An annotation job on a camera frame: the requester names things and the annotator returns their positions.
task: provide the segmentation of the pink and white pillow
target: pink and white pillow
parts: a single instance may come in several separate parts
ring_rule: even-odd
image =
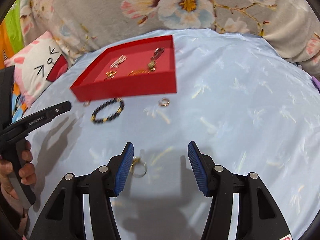
[[[50,32],[44,33],[4,64],[7,67],[15,65],[14,79],[28,108],[71,66]]]

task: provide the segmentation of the open red tray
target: open red tray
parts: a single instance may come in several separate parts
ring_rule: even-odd
[[[164,48],[156,60],[156,70],[129,75],[134,70],[147,70],[157,48]],[[111,64],[121,55],[127,59],[118,68]],[[115,70],[111,79],[106,73]],[[72,92],[81,102],[106,98],[176,93],[174,44],[172,35],[121,44],[102,52],[72,84]]]

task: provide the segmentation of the light blue bedsheet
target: light blue bedsheet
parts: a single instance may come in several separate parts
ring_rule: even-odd
[[[211,199],[199,191],[188,160],[194,140],[231,172],[257,172],[298,239],[320,208],[320,95],[310,76],[252,35],[155,31],[127,41],[168,34],[174,36],[178,86],[177,94],[165,95],[169,107],[159,108],[163,95],[124,98],[119,118],[92,124],[91,114],[103,101],[84,107],[69,87],[104,48],[78,60],[28,110],[65,100],[73,106],[28,137],[38,175],[30,230],[66,173],[90,174],[130,141],[148,172],[140,179],[129,176],[111,200],[122,240],[200,239]],[[87,197],[85,202],[92,240]],[[236,223],[234,212],[230,240]]]

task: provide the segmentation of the blue ribbed rubber pad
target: blue ribbed rubber pad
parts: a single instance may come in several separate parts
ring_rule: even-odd
[[[205,196],[207,196],[209,193],[208,177],[192,143],[189,143],[188,145],[188,157],[193,169],[193,173],[196,177],[199,190],[202,191]]]
[[[127,180],[129,170],[132,164],[133,154],[134,154],[133,144],[130,144],[122,160],[122,163],[119,166],[118,172],[116,174],[115,189],[113,191],[117,196],[124,189],[124,185]]]

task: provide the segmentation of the metal bolt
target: metal bolt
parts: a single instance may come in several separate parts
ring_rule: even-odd
[[[65,178],[66,180],[71,180],[71,179],[73,178],[73,175],[72,175],[71,173],[68,173],[68,174],[66,174],[66,175],[64,176],[64,178]]]
[[[99,171],[100,171],[101,173],[105,173],[105,172],[108,171],[108,167],[107,167],[107,166],[101,166],[101,167],[99,168]]]
[[[251,173],[249,174],[249,176],[250,176],[251,179],[257,179],[257,178],[258,178],[257,173],[254,173],[254,172],[251,172]]]
[[[217,172],[222,172],[223,171],[223,167],[220,166],[220,165],[217,165],[214,167],[214,170],[217,171]]]

